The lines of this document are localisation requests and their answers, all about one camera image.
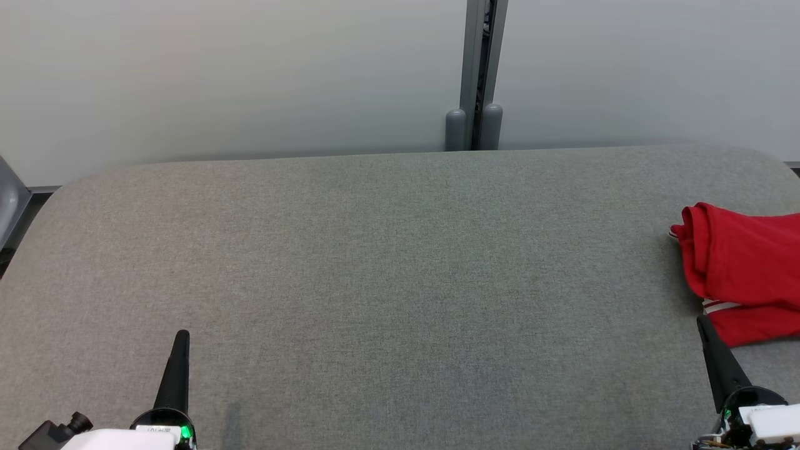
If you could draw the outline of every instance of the folded red garment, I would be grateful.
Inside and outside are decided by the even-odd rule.
[[[800,335],[800,214],[753,217],[708,203],[683,209],[683,269],[731,347]]]

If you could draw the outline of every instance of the white panel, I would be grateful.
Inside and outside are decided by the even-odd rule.
[[[0,155],[27,186],[185,159],[440,151],[466,0],[5,0]]]
[[[706,142],[800,161],[800,2],[509,0],[500,148]]]

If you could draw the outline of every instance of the white stripe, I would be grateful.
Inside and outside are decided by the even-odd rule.
[[[730,309],[732,307],[739,307],[739,306],[741,306],[739,303],[724,302],[724,303],[717,303],[709,307],[705,307],[703,309],[706,312],[706,314],[711,314],[712,312],[722,311],[723,309]]]

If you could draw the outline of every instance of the gray fabric surface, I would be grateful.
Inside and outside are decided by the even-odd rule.
[[[192,332],[201,448],[684,448],[714,407],[667,227],[800,211],[753,151],[170,163],[45,205],[0,281],[0,443],[126,427]],[[800,342],[740,348],[800,402]]]

